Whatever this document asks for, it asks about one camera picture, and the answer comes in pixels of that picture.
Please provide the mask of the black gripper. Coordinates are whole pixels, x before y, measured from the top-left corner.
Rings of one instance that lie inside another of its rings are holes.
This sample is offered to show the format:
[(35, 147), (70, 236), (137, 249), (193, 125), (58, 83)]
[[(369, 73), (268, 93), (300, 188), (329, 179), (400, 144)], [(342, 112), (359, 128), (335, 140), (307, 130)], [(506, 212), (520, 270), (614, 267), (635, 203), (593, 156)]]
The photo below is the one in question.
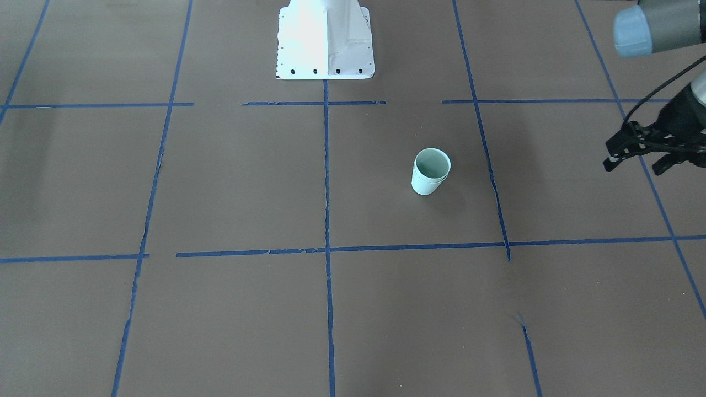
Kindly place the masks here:
[(611, 173), (628, 158), (651, 152), (704, 152), (704, 104), (692, 85), (683, 88), (661, 109), (656, 121), (643, 127), (627, 123), (627, 132), (616, 132), (606, 142), (608, 157), (603, 169)]

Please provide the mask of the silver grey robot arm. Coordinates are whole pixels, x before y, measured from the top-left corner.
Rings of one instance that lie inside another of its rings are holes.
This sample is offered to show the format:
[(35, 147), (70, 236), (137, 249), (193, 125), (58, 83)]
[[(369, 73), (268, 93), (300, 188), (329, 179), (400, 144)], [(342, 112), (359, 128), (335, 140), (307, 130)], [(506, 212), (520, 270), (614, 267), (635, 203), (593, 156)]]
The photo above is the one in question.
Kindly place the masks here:
[[(616, 52), (623, 57), (648, 56), (705, 41), (703, 1), (638, 1), (620, 11), (613, 23)], [(651, 166), (661, 175), (674, 165), (705, 161), (705, 82), (697, 75), (661, 108), (656, 120), (643, 126), (632, 119), (637, 108), (623, 118), (620, 129), (607, 140), (605, 171), (625, 160), (661, 153)]]

